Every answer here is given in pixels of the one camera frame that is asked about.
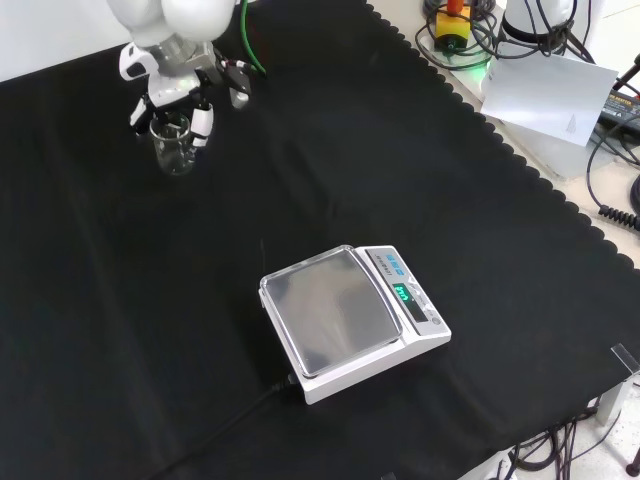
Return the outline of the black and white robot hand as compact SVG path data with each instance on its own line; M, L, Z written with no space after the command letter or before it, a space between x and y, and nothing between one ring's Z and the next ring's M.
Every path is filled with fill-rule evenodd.
M189 136L196 149L207 145L214 126L214 107L207 97L210 88L227 87L236 108L251 96L253 66L227 58L210 42L185 41L178 49L167 43L142 49L131 42L120 53L119 69L126 81L147 79L146 92L129 118L133 131L144 135L154 120L166 124L170 115L189 108Z

